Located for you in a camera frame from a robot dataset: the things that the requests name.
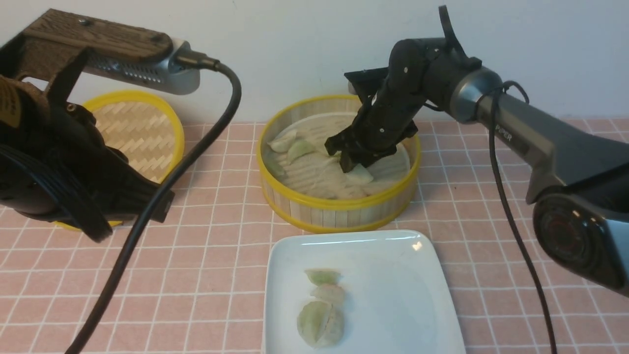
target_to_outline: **square plate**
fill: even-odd
[[[345,333],[312,349],[297,316],[314,300],[305,270],[333,268],[347,293]],[[264,304],[266,354],[464,354],[463,336],[437,253],[416,231],[295,236],[272,249]]]

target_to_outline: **countertop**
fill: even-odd
[[[629,141],[629,120],[569,120]],[[261,123],[233,124],[187,173],[164,224],[146,230],[85,352],[259,354],[273,243],[304,234],[260,190]],[[418,122],[419,190],[387,225],[434,243],[470,354],[550,353],[533,282],[504,217],[480,125]],[[185,127],[188,145],[207,125]],[[498,144],[520,231],[545,286],[561,354],[629,353],[629,299],[550,261],[523,200],[530,169]],[[63,352],[84,322],[129,227],[102,244],[0,210],[0,353]]]

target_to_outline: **woven bamboo lid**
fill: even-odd
[[[147,179],[161,183],[183,158],[181,121],[162,98],[143,91],[116,91],[93,98],[83,106],[96,118],[96,128],[105,144],[125,154],[129,165]]]

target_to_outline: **tile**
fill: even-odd
[[[188,321],[192,313],[194,296],[162,296],[157,307],[156,321]]]
[[[247,204],[266,204],[267,200],[262,193],[262,187],[247,186],[247,195],[245,196]]]
[[[203,268],[231,267],[236,264],[235,246],[208,247],[203,261]]]
[[[421,183],[444,183],[445,171],[441,167],[421,167],[418,173],[418,179]]]
[[[240,246],[236,266],[265,266],[269,262],[270,244]]]
[[[430,202],[452,202],[452,194],[446,184],[420,184],[420,191],[424,200]]]
[[[253,141],[228,141],[227,155],[251,154],[253,152]]]
[[[29,270],[35,266],[42,251],[14,249],[8,253],[2,265],[3,270]]]
[[[47,323],[79,322],[87,297],[56,297],[46,315]]]
[[[470,159],[467,157],[467,151],[441,151],[439,152],[444,166],[469,166]]]
[[[271,219],[273,211],[267,204],[252,205],[246,204],[243,216],[243,222],[265,222]]]
[[[158,299],[159,297],[154,295],[125,297],[119,320],[123,322],[153,321]]]
[[[198,295],[194,303],[193,321],[218,321],[227,319],[229,295]]]
[[[245,190],[243,187],[221,187],[218,189],[216,204],[236,204],[245,200]]]
[[[150,330],[150,324],[117,324],[109,350],[144,351]]]
[[[456,220],[457,212],[452,202],[429,202],[425,205],[428,220]]]
[[[424,151],[421,153],[422,166],[443,166],[442,155],[439,151]]]
[[[580,346],[579,354],[618,354],[613,345]]]
[[[271,224],[256,223],[242,225],[240,244],[265,243],[271,241]]]
[[[272,233],[273,242],[277,242],[287,237],[301,235],[301,230],[289,224],[274,224]]]
[[[604,316],[604,320],[614,342],[629,343],[629,333],[626,330],[629,328],[629,315]]]
[[[164,289],[162,293],[192,294],[196,291],[198,280],[198,269],[169,269],[166,271],[166,278],[164,280]],[[159,290],[150,294],[159,294]]]
[[[572,339],[565,326],[564,319],[559,316],[551,316],[551,321],[557,345],[572,345]],[[533,330],[537,344],[548,345],[550,342],[548,340],[548,329],[546,328],[546,320],[544,320],[544,317],[528,317],[528,322],[531,324],[531,329]]]
[[[164,270],[134,269],[131,271],[127,292],[129,294],[159,294],[163,279]]]
[[[471,264],[443,264],[443,274],[449,287],[477,287]]]
[[[243,205],[217,205],[212,224],[239,224],[242,220]]]
[[[238,244],[238,235],[240,228],[244,225],[212,225],[209,230],[209,245],[236,245]]]
[[[418,134],[422,153],[425,151],[437,151],[437,138],[432,134]]]
[[[466,345],[495,345],[486,318],[459,318]]]
[[[264,294],[234,294],[231,299],[229,318],[262,319],[264,314]]]
[[[68,265],[69,269],[96,269],[99,268],[106,250],[104,248],[77,249],[74,257]]]
[[[74,324],[44,324],[33,353],[63,353],[74,339]]]
[[[43,321],[46,311],[50,306],[51,298],[29,298],[18,299],[18,303],[13,309],[9,318],[10,323],[40,323]]]
[[[439,150],[465,150],[463,138],[460,135],[437,135]]]
[[[33,271],[26,283],[27,272],[2,273],[0,271],[0,295],[18,295],[24,285],[23,295],[55,295],[61,282],[63,272],[59,271]]]
[[[478,290],[450,290],[458,316],[486,316]]]
[[[504,262],[502,251],[498,242],[472,242],[467,243],[472,261],[483,263]]]
[[[0,336],[0,353],[28,353],[39,324],[35,326],[6,326]]]
[[[205,246],[208,242],[209,226],[180,226],[176,246]]]
[[[186,207],[181,217],[181,225],[210,225],[212,206]]]
[[[486,150],[489,148],[489,139],[485,135],[463,135],[463,141],[469,150]]]
[[[200,268],[203,254],[203,247],[175,248],[172,250],[169,268]]]
[[[46,249],[40,256],[36,267],[38,269],[64,269],[70,263],[72,253],[71,249]]]
[[[236,268],[234,291],[264,291],[266,288],[266,278],[266,267]]]
[[[232,268],[203,269],[201,270],[199,292],[230,292],[232,281]]]
[[[555,288],[557,302],[564,314],[595,314],[594,300],[586,288]]]
[[[98,272],[96,270],[65,271],[58,294],[89,295],[97,274]]]
[[[465,244],[436,243],[435,250],[441,263],[468,263],[470,261]]]
[[[179,351],[184,349],[188,323],[156,323],[151,331],[148,349],[151,351]]]
[[[213,205],[216,194],[217,188],[191,188],[186,197],[186,206]]]
[[[232,155],[225,157],[223,162],[223,169],[225,170],[249,170],[249,164],[251,160],[255,159],[251,155]]]
[[[113,327],[113,324],[99,323],[94,330],[94,334],[92,334],[91,338],[89,338],[89,341],[85,345],[83,352],[106,352],[107,345],[109,344],[109,339],[114,332]]]
[[[498,345],[532,345],[533,338],[524,317],[491,318]]]
[[[186,350],[221,350],[226,323],[192,323],[188,331]]]
[[[482,291],[490,316],[520,316],[524,315],[516,290],[487,290]]]
[[[5,323],[9,319],[9,314],[13,310],[17,299],[0,297],[0,323]]]
[[[456,202],[454,205],[461,220],[489,220],[487,208],[482,202]]]
[[[566,322],[576,343],[609,343],[610,337],[599,317],[566,316]]]
[[[449,183],[476,183],[476,176],[471,166],[445,167]]]
[[[496,232],[490,221],[461,220],[463,235],[467,241],[496,241]]]
[[[142,248],[134,268],[166,268],[171,252],[169,248]]]
[[[239,187],[247,185],[248,171],[222,171],[219,187]]]
[[[509,268],[506,263],[474,265],[481,287],[510,288],[513,287]]]
[[[259,350],[262,347],[262,321],[232,322],[227,326],[225,348],[228,350]]]
[[[220,174],[219,171],[195,171],[191,184],[193,187],[199,188],[216,188],[218,187]]]
[[[452,183],[450,190],[455,201],[459,200],[482,200],[481,189],[478,184],[472,183]]]
[[[52,230],[50,229],[29,229],[26,232],[22,232],[22,230],[2,230],[1,232],[3,240],[0,241],[0,245],[2,245],[0,248],[9,249],[13,243],[15,243],[15,248],[44,248],[52,235]]]
[[[454,221],[430,221],[430,239],[433,242],[463,241],[461,226]]]
[[[629,309],[629,298],[600,286],[590,288],[590,291],[601,313],[613,314],[618,312],[618,309],[625,309],[624,312],[629,312],[627,311]]]
[[[457,122],[432,122],[433,131],[439,135],[460,135]]]

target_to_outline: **steamer basket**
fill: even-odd
[[[145,178],[161,183],[184,155],[184,129],[168,102],[144,91],[115,91],[83,104],[107,146],[124,153]],[[74,231],[75,227],[56,223]],[[120,221],[110,221],[117,226]]]
[[[356,114],[360,106],[358,97],[352,95],[315,97],[285,108],[264,127],[256,148],[262,193],[270,207],[286,222],[313,233],[369,231],[393,221],[413,199],[421,160],[420,140],[417,135],[402,142],[410,160],[409,173],[392,188],[366,198],[314,198],[291,190],[275,179],[266,168],[262,156],[270,151],[268,142],[288,126],[319,114]]]

